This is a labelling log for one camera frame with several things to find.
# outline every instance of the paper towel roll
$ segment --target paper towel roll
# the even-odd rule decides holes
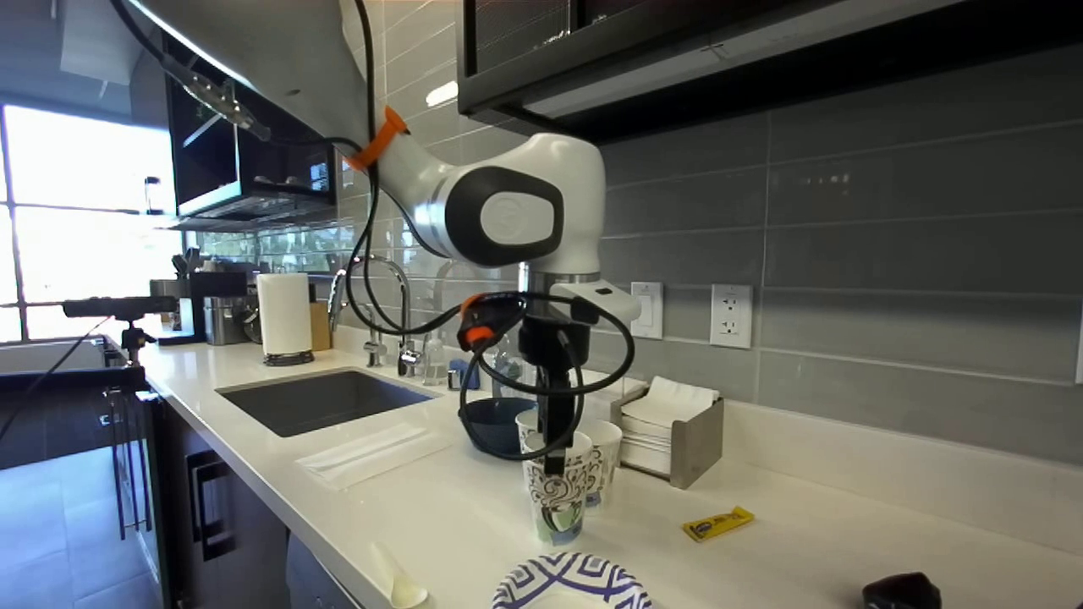
[[[257,275],[269,366],[310,361],[308,275]]]

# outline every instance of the window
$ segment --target window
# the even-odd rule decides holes
[[[145,217],[150,195],[173,207],[166,127],[0,110],[0,343],[80,334],[100,317],[63,317],[60,301],[150,293],[153,278],[176,275],[179,232]]]
[[[145,208],[145,178],[173,192],[168,131],[3,107],[17,204]]]

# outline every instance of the floor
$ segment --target floor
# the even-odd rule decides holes
[[[111,452],[0,469],[0,609],[156,609],[138,542],[119,542]]]

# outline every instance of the gray tile backsplash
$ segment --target gray tile backsplash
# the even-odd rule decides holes
[[[422,105],[457,4],[380,8],[382,100],[420,141],[450,163],[525,141]],[[632,375],[1083,462],[1080,73],[1083,44],[604,146],[604,269],[667,292]],[[444,259],[380,227],[422,314]],[[440,301],[491,285],[516,275],[457,266]],[[711,285],[755,287],[753,347],[706,345]],[[616,366],[616,334],[591,356]]]

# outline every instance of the small yellow object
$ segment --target small yellow object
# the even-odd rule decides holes
[[[736,507],[727,513],[713,513],[713,516],[702,516],[702,521],[685,523],[685,534],[702,546],[702,542],[721,537],[727,532],[748,528],[753,521],[755,521],[753,512]]]

